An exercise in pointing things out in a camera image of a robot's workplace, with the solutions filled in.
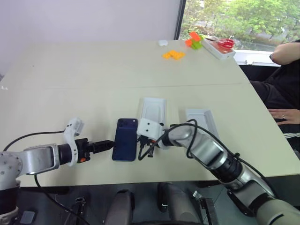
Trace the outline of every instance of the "beige table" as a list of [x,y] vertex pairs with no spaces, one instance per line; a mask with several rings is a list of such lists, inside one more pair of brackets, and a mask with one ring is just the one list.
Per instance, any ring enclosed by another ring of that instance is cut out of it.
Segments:
[[[27,133],[61,130],[75,116],[85,122],[78,138],[113,140],[118,118],[139,118],[142,98],[158,97],[167,99],[168,125],[184,122],[186,108],[209,108],[221,140],[231,151],[240,152],[266,176],[300,173],[299,160],[233,60],[220,62],[222,67],[205,49],[193,52],[179,42],[172,42],[172,48],[186,51],[186,57],[181,61],[164,60],[160,55],[167,48],[161,50],[152,42],[139,45],[30,48],[0,83],[7,87],[0,90],[0,148]],[[112,51],[116,49],[119,53],[115,53],[113,63]],[[127,63],[132,61],[136,63],[129,66]],[[145,61],[151,66],[144,68]],[[29,137],[17,142],[11,150],[47,143],[61,144],[63,136]],[[187,159],[183,148],[155,150],[154,158],[134,162],[114,162],[112,151],[91,156],[87,163],[63,165],[41,174],[41,184],[215,179],[198,162]],[[22,186],[35,186],[31,176],[20,180]]]

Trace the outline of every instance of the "green block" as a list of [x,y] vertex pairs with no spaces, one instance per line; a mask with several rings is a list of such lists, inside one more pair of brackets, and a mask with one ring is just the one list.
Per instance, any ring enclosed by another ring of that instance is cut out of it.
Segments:
[[200,44],[199,41],[192,40],[192,46],[191,47],[192,47],[192,49],[199,49],[199,48],[202,47],[202,44]]

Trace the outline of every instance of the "human hand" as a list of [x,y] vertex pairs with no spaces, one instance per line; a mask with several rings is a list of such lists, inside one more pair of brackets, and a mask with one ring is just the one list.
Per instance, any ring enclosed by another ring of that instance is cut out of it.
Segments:
[[278,125],[300,124],[300,110],[298,109],[269,109],[269,112],[275,119],[285,119],[278,122]]

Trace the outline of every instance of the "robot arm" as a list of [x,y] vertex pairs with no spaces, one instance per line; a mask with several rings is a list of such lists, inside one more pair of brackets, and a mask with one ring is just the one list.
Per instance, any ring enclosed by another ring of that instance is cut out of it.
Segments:
[[197,130],[195,125],[177,126],[165,130],[153,121],[141,119],[138,133],[158,140],[161,148],[178,146],[188,149],[191,156],[208,169],[227,189],[239,210],[256,217],[259,225],[297,225],[300,212],[288,203],[276,199],[269,185],[228,152],[213,137]]
[[73,166],[90,160],[90,153],[109,150],[114,142],[88,142],[87,138],[75,140],[81,133],[83,122],[72,119],[65,131],[67,144],[48,144],[30,147],[21,152],[0,153],[0,225],[8,225],[17,216],[17,193],[24,174],[34,175],[57,169],[60,165]]

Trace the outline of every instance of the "smartphone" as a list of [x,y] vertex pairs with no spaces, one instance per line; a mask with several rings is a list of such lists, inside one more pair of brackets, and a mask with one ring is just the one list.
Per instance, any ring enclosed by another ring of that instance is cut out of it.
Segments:
[[113,161],[135,161],[137,142],[137,119],[118,119],[114,147]]

